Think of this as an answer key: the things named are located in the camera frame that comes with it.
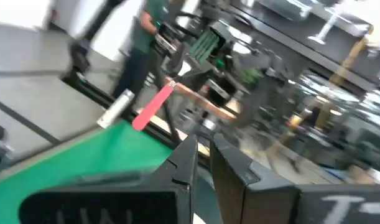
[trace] industrial machinery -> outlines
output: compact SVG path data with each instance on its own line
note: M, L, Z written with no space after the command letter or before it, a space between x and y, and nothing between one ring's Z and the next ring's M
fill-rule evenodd
M67 74L64 74L62 80L71 86L75 86L75 88L78 88L78 85L81 86L79 89L83 89L87 95L91 94L92 91L97 91L94 86L91 86L82 78L90 66L86 59L88 43L91 42L106 16L117 5L117 1L108 1L100 10L95 22L83 38L76 40L71 47L72 69ZM192 18L193 21L198 21L196 30L200 30L200 33L186 30L175 24L162 24L158 34L155 36L153 44L154 53L156 53L155 59L158 61L158 58L164 58L165 56L174 58L170 61L168 70L165 71L161 70L160 63L155 63L154 75L157 77L156 84L160 90L163 86L165 74L172 77L175 82L182 82L184 85L191 83L191 86L188 87L194 92L200 90L207 83L211 88L205 98L220 108L229 102L237 90L249 91L249 86L255 88L255 83L265 74L273 78L283 77L281 75L281 71L284 69L282 59L275 55L273 51L254 49L250 44L237 39L229 31L229 24L233 21L251 24L246 17L223 8L208 5L202 11L203 15L201 16L186 13L178 15L187 16ZM171 44L175 39L186 40L190 37L195 39L192 45L191 43L183 42L181 48L175 49ZM233 52L235 44L243 45L251 53L247 55L235 54ZM131 110L131 105L138 94L126 90L111 107L106 106L109 109L99 119L98 124L105 128L123 111ZM159 107L154 108L154 112L149 114L148 120L158 109ZM166 103L164 103L164 111L173 140L178 144L180 139L174 128ZM205 122L211 123L211 121L216 123L218 119L211 114L211 117L206 119Z
M193 223L197 137L152 174L84 176L21 204L26 223ZM211 173L223 223L380 223L380 185L295 185L231 145L211 142Z

